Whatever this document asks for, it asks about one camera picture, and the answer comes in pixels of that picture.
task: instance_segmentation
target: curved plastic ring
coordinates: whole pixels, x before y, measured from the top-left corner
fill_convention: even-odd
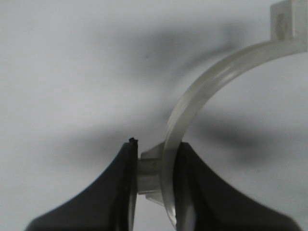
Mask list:
[[[167,124],[160,184],[167,214],[176,226],[173,166],[179,144],[194,116],[222,87],[240,74],[271,60],[307,52],[307,1],[286,0],[271,6],[271,40],[245,48],[218,62],[183,94]]]

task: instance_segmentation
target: white background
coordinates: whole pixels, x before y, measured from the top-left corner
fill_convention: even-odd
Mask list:
[[[164,139],[212,64],[268,40],[276,0],[0,0],[0,231],[89,185],[128,138]],[[185,136],[220,176],[308,231],[308,54],[249,71]],[[173,230],[138,197],[135,231]]]

